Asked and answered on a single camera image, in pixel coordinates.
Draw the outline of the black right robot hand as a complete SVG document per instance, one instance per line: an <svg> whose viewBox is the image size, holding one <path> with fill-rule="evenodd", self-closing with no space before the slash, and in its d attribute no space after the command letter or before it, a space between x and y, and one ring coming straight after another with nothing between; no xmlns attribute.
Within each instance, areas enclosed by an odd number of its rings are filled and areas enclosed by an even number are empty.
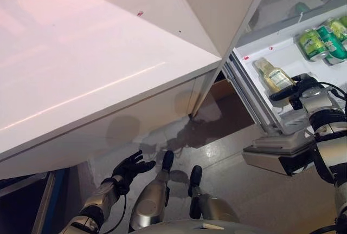
<svg viewBox="0 0 347 234"><path fill-rule="evenodd" d="M292 80L295 82L295 84L287 86L284 89L281 89L279 92L270 95L269 99L272 101L288 99L294 110L300 110L303 109L303 104L300 101L300 97L303 95L303 92L311 88L324 88L314 77L309 76L309 74L300 74L294 76L292 77Z"/></svg>

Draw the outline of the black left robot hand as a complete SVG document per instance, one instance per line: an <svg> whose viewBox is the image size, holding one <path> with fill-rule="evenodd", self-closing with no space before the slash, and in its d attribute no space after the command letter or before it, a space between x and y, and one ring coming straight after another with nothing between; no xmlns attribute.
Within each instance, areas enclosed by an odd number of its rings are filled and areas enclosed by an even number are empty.
<svg viewBox="0 0 347 234"><path fill-rule="evenodd" d="M144 161L142 150L125 158L112 172L112 178L116 181L116 189L120 195L125 195L130 190L134 178L141 173L148 172L154 168L154 160Z"/></svg>

